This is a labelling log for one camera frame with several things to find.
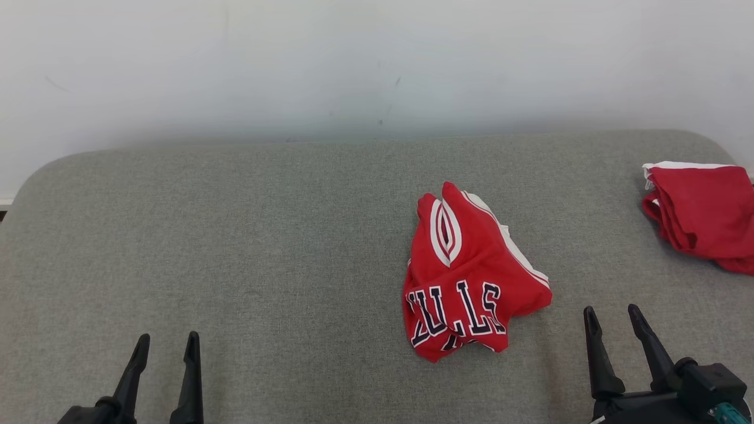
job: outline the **white wall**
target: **white wall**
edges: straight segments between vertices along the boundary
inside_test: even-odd
[[[752,25],[751,0],[0,0],[0,198],[184,138],[679,128],[754,164]]]

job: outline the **white trim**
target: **white trim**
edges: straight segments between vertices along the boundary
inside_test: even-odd
[[[450,259],[448,259],[448,255],[445,254],[443,248],[440,246],[440,240],[437,239],[437,215],[441,204],[442,203],[437,199],[434,199],[434,202],[432,203],[432,210],[429,213],[429,239],[432,243],[432,248],[434,249],[434,254],[437,256],[437,259],[439,259],[445,266],[450,267]]]
[[[529,262],[529,260],[527,260],[526,257],[523,256],[523,253],[518,248],[518,246],[516,246],[516,243],[514,243],[513,239],[510,238],[508,227],[500,224],[500,221],[498,221],[498,218],[489,209],[489,206],[487,206],[487,203],[485,203],[478,195],[475,195],[473,193],[469,193],[469,192],[461,192],[461,193],[463,194],[466,201],[471,203],[474,207],[481,210],[482,212],[487,213],[489,216],[492,217],[492,219],[495,220],[495,223],[498,224],[498,229],[500,230],[500,234],[503,237],[503,241],[505,242],[505,245],[510,251],[510,254],[513,255],[513,258],[519,263],[519,265],[521,265],[522,268],[524,268],[529,273],[529,275],[531,275],[535,280],[539,281],[540,283],[542,283],[542,285],[544,285],[545,287],[549,289],[550,279],[542,272],[539,272],[536,269],[534,269],[534,267]]]
[[[453,231],[450,229],[450,223],[448,221],[448,214],[445,211],[445,207],[440,208],[442,214],[443,227],[445,227],[444,235],[447,236],[447,242],[445,243],[445,252],[450,252],[450,247],[453,245]]]
[[[440,203],[440,208],[437,209],[437,212],[434,216],[434,232],[435,237],[437,237],[438,243],[440,244],[440,249],[443,251],[443,254],[447,257],[448,256],[448,244],[445,242],[445,236],[447,235],[448,230],[448,223],[445,218],[445,212],[443,212],[443,205]]]
[[[458,224],[455,212],[453,212],[453,209],[450,208],[450,205],[445,200],[443,200],[443,210],[448,218],[446,221],[448,221],[448,227],[450,229],[450,231],[448,231],[448,248],[450,249],[448,251],[448,259],[450,262],[453,262],[455,258],[458,257],[458,254],[461,253],[461,244],[463,242],[461,226]]]
[[[654,184],[649,180],[649,176],[652,175],[650,171],[653,167],[660,167],[663,169],[715,169],[718,167],[731,167],[736,165],[723,165],[723,164],[695,164],[694,162],[674,162],[674,161],[662,161],[656,164],[644,164],[644,178],[647,180],[644,190],[654,189]]]

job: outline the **gray fabric surface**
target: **gray fabric surface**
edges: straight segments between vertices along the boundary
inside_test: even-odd
[[[754,278],[676,253],[640,209],[641,165],[731,162],[680,131],[93,152],[34,174],[0,225],[0,422],[56,422],[112,392],[152,335],[136,418],[167,422],[201,335],[208,423],[588,422],[582,309],[629,391],[650,381],[626,313],[674,359],[754,384]],[[406,340],[416,201],[478,194],[553,305],[510,348],[438,364]]]

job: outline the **red jersey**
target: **red jersey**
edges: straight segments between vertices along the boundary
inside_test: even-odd
[[[501,352],[510,317],[550,305],[547,276],[532,268],[482,199],[452,183],[442,200],[419,199],[417,213],[403,287],[412,346],[432,362],[465,343]]]
[[[665,161],[645,164],[644,211],[681,252],[754,275],[754,189],[742,167]]]

